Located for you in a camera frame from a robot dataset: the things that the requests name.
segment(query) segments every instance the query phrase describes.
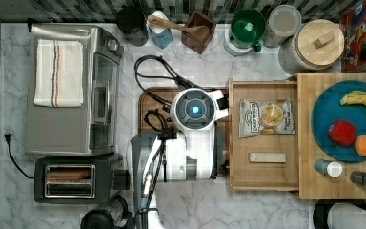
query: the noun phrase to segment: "wooden lid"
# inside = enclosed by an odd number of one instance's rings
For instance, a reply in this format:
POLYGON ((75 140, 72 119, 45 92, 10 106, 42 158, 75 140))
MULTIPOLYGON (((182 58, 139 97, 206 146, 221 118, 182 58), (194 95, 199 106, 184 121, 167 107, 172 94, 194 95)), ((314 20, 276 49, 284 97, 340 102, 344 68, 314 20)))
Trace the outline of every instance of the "wooden lid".
POLYGON ((297 49, 301 57, 313 65, 331 65, 343 53, 344 36, 337 24, 314 20, 298 33, 297 49))

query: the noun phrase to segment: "banana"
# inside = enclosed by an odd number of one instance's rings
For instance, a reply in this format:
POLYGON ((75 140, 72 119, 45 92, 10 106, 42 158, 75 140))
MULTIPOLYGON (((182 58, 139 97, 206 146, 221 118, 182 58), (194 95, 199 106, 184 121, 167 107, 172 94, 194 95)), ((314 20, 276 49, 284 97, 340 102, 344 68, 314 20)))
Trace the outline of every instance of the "banana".
POLYGON ((366 106, 366 92, 363 91, 352 91, 340 100, 341 105, 350 104, 363 104, 366 106))

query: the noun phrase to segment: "red apple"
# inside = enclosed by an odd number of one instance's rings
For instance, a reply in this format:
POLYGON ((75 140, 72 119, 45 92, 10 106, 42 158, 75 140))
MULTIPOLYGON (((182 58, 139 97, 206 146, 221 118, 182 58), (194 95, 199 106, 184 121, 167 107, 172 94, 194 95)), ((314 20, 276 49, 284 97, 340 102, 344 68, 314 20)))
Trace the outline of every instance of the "red apple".
POLYGON ((329 126, 329 138, 340 145, 349 146, 356 138, 356 127, 346 120, 336 120, 329 126))

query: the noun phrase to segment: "blue plate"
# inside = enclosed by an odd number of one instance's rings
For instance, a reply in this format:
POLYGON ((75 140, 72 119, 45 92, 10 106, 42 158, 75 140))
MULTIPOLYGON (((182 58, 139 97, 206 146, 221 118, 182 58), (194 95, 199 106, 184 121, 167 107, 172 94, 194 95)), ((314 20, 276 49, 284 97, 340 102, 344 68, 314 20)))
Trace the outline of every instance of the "blue plate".
POLYGON ((338 82, 326 89, 317 99, 312 112, 312 132, 317 144, 329 156, 344 162, 361 162, 366 156, 360 156, 355 146, 332 145, 328 136, 329 126, 342 119, 356 126, 356 136, 366 135, 366 107, 362 104, 340 105, 340 99, 351 91, 366 92, 366 83, 356 80, 338 82))

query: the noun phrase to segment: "tiled backsplash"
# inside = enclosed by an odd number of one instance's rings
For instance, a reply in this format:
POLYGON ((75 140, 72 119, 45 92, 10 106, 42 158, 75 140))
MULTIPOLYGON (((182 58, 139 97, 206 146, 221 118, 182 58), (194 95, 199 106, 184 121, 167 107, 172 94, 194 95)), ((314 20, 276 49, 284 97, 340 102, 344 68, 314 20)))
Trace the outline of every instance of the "tiled backsplash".
POLYGON ((218 23, 231 23, 235 12, 253 8, 266 18, 277 6, 296 7, 304 21, 325 18, 338 21, 339 15, 360 4, 360 0, 29 0, 55 22, 115 22, 123 6, 137 6, 149 15, 162 11, 171 21, 185 23, 191 13, 201 10, 218 23))

